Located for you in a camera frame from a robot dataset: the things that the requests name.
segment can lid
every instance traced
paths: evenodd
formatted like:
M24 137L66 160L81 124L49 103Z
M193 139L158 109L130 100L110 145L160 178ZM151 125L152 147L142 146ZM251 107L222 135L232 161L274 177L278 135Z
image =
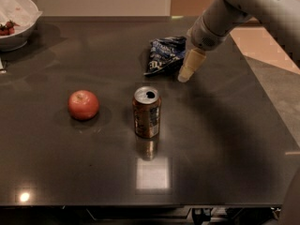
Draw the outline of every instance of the can lid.
M134 98L141 104L151 104L158 100L159 92L152 86L143 86L134 93Z

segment red apple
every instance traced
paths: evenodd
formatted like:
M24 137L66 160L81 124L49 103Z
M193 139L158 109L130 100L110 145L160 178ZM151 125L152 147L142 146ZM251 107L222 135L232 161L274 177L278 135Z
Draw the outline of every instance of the red apple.
M88 120L99 110L99 101L95 94L79 90L70 95L67 102L69 114L77 120Z

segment dark countertop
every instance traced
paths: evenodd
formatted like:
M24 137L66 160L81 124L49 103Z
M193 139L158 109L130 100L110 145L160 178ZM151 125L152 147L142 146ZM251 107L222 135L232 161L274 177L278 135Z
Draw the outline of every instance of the dark countertop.
M281 205L299 146L230 37L187 83L143 76L149 40L194 21L41 18L26 46L1 52L0 205ZM133 130L143 85L162 99L153 141ZM79 89L101 103L87 122L68 115Z

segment black and gold can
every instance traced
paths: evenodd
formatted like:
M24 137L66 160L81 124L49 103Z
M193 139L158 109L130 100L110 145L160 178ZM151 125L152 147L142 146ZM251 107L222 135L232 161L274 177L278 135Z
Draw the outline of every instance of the black and gold can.
M134 128L142 138L152 138L159 133L161 98L156 88L143 86L132 99Z

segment bowl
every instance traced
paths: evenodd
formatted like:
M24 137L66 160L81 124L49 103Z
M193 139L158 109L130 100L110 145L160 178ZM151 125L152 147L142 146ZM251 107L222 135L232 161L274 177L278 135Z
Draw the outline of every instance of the bowl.
M37 14L38 7L31 0L16 0L29 14ZM27 39L31 36L35 29L36 21L30 22L23 30L15 29L15 33L8 36L0 36L0 51L7 52L21 48L27 43Z

